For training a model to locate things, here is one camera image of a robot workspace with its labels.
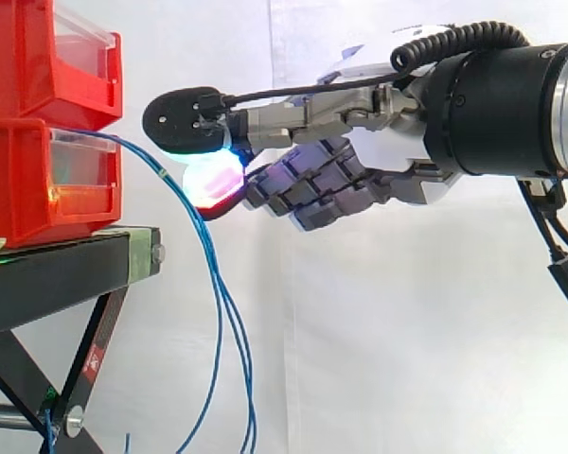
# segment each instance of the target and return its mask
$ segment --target red plastic drawer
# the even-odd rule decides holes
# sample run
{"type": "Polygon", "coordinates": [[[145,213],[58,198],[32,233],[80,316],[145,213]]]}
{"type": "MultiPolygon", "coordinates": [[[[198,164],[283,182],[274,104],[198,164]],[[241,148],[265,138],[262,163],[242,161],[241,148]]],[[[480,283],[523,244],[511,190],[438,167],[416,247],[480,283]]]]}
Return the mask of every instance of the red plastic drawer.
{"type": "Polygon", "coordinates": [[[0,120],[0,244],[85,237],[119,220],[120,160],[111,141],[0,120]]]}
{"type": "Polygon", "coordinates": [[[52,0],[0,0],[0,118],[98,131],[122,116],[120,38],[52,0]]]}

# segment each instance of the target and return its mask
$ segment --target black metal table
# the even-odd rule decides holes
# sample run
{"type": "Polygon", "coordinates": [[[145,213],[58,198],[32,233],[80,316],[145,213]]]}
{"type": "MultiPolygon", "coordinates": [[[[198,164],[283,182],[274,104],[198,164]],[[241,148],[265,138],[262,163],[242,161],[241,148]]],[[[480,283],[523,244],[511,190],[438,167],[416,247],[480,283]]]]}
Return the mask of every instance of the black metal table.
{"type": "Polygon", "coordinates": [[[48,452],[44,413],[50,410],[56,454],[103,451],[83,415],[129,285],[160,271],[160,231],[115,227],[93,237],[0,251],[0,428],[37,431],[48,452]],[[12,329],[98,298],[59,393],[12,329]]]}

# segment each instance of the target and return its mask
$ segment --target blue cable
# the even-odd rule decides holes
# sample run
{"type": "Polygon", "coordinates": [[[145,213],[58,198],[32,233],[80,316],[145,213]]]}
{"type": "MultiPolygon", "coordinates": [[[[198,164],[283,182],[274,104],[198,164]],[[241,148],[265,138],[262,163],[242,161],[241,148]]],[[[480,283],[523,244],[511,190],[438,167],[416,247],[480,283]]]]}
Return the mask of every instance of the blue cable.
{"type": "MultiPolygon", "coordinates": [[[[128,149],[134,148],[133,152],[135,152],[135,154],[137,154],[137,153],[147,154],[147,152],[145,150],[138,147],[137,145],[135,145],[131,142],[128,142],[124,139],[119,139],[119,140],[121,141],[120,144],[122,146],[124,146],[128,149]]],[[[247,421],[246,433],[245,433],[245,436],[244,436],[244,442],[242,444],[241,452],[244,452],[244,450],[246,449],[246,447],[248,445],[249,438],[251,436],[251,432],[252,432],[253,438],[252,438],[252,443],[251,443],[251,454],[253,454],[255,452],[255,447],[256,447],[256,444],[257,444],[257,419],[256,419],[256,415],[255,415],[254,404],[252,402],[252,398],[253,398],[252,397],[252,394],[253,394],[253,388],[252,388],[253,387],[253,384],[252,384],[252,376],[253,376],[252,356],[251,356],[251,353],[250,353],[250,345],[249,345],[249,341],[248,341],[248,336],[246,334],[246,329],[244,327],[244,323],[241,319],[240,312],[238,311],[238,308],[236,307],[236,304],[234,303],[233,298],[229,294],[229,291],[227,290],[227,287],[226,287],[225,283],[223,282],[221,275],[219,273],[219,265],[217,263],[217,258],[216,258],[216,255],[215,255],[214,244],[212,242],[212,237],[210,236],[210,233],[205,228],[204,220],[201,218],[200,214],[197,212],[195,207],[191,204],[191,202],[185,196],[185,193],[183,192],[181,187],[172,179],[172,177],[166,172],[166,170],[152,156],[148,156],[148,160],[150,161],[149,162],[150,166],[154,169],[154,171],[156,173],[158,173],[159,176],[161,176],[161,178],[165,181],[167,186],[170,187],[170,189],[172,189],[172,191],[177,195],[177,197],[181,200],[181,202],[186,206],[187,212],[192,216],[192,220],[195,223],[200,224],[200,228],[203,230],[203,233],[206,235],[205,240],[208,244],[208,249],[209,249],[210,255],[211,255],[211,257],[207,258],[207,260],[209,262],[212,262],[212,265],[214,266],[214,271],[216,272],[216,274],[218,275],[218,278],[219,278],[219,284],[220,284],[219,287],[220,287],[221,293],[222,293],[223,296],[225,296],[225,298],[224,298],[224,300],[226,302],[225,310],[227,312],[227,318],[229,319],[229,322],[232,326],[232,330],[234,332],[236,345],[238,346],[238,350],[240,352],[242,369],[244,371],[244,381],[246,383],[247,397],[248,397],[248,401],[249,401],[249,403],[248,403],[248,407],[249,407],[248,408],[248,421],[247,421]],[[240,335],[238,333],[238,330],[235,327],[235,322],[233,320],[231,310],[234,311],[236,321],[237,321],[238,325],[240,326],[240,331],[241,331],[242,338],[243,338],[244,348],[242,348],[242,346],[241,346],[240,335]]]]}
{"type": "Polygon", "coordinates": [[[181,447],[176,451],[177,454],[181,454],[189,446],[189,444],[195,437],[197,431],[204,422],[206,413],[212,401],[212,396],[217,384],[217,377],[219,375],[219,365],[221,362],[223,306],[225,307],[225,312],[229,320],[229,323],[231,325],[232,331],[234,333],[236,345],[240,352],[240,361],[242,365],[242,371],[244,374],[244,383],[248,399],[248,421],[246,426],[246,432],[244,435],[244,441],[240,452],[243,453],[245,451],[250,440],[251,441],[250,452],[251,454],[254,454],[257,445],[257,417],[255,413],[255,406],[253,403],[253,364],[252,364],[250,343],[248,341],[248,336],[240,312],[238,311],[238,308],[234,303],[234,300],[231,297],[231,294],[229,293],[226,284],[222,280],[221,273],[219,271],[217,256],[215,253],[214,243],[212,241],[212,236],[208,231],[208,229],[206,228],[204,220],[202,219],[196,208],[193,206],[193,204],[186,197],[181,186],[172,179],[169,173],[162,167],[162,165],[160,165],[160,163],[155,158],[153,158],[153,156],[151,156],[141,147],[131,142],[128,142],[124,139],[121,139],[119,137],[101,132],[95,132],[95,131],[75,131],[75,132],[117,142],[122,147],[130,150],[143,162],[145,162],[151,168],[151,170],[153,170],[153,172],[166,183],[166,185],[172,190],[172,192],[174,192],[174,194],[177,196],[177,198],[186,208],[186,211],[189,214],[189,217],[191,218],[196,233],[198,234],[200,240],[202,241],[204,256],[206,258],[206,262],[210,271],[211,284],[213,291],[215,293],[215,300],[217,303],[217,318],[218,318],[217,345],[215,349],[214,366],[210,380],[210,386],[208,389],[208,393],[206,395],[206,399],[204,401],[204,405],[196,421],[196,424],[189,432],[189,435],[187,436],[186,440],[183,442],[181,447]],[[240,340],[240,333],[238,332],[238,327],[240,328],[241,332],[241,337],[242,337],[241,340],[240,340]]]}
{"type": "Polygon", "coordinates": [[[124,443],[124,454],[131,454],[131,434],[126,434],[126,442],[124,443]]]}
{"type": "Polygon", "coordinates": [[[50,420],[50,409],[44,410],[44,425],[46,426],[48,454],[55,454],[55,434],[53,433],[53,423],[50,420]]]}

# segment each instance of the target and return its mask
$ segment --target screw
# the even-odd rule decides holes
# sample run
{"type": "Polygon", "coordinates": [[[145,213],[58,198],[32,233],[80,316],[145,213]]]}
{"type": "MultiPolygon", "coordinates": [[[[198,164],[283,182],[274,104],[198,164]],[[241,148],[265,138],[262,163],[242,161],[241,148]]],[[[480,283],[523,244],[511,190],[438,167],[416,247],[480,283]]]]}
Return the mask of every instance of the screw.
{"type": "Polygon", "coordinates": [[[542,59],[550,59],[554,55],[556,55],[556,51],[554,49],[543,50],[541,52],[542,59]]]}
{"type": "Polygon", "coordinates": [[[76,438],[84,427],[84,409],[77,405],[65,416],[65,434],[69,438],[76,438]]]}
{"type": "Polygon", "coordinates": [[[163,263],[167,258],[167,248],[162,244],[154,244],[151,248],[151,261],[158,265],[163,263]]]}

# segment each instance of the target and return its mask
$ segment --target black cylindrical robot joint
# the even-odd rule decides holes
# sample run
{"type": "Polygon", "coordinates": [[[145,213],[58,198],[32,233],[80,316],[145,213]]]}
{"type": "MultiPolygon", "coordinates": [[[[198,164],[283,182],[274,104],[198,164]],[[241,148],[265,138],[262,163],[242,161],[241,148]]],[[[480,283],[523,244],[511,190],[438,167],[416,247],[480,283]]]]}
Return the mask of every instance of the black cylindrical robot joint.
{"type": "Polygon", "coordinates": [[[567,59],[568,44],[556,44],[473,52],[440,63],[423,99],[424,143],[433,161],[471,175],[556,175],[551,104],[567,59]]]}

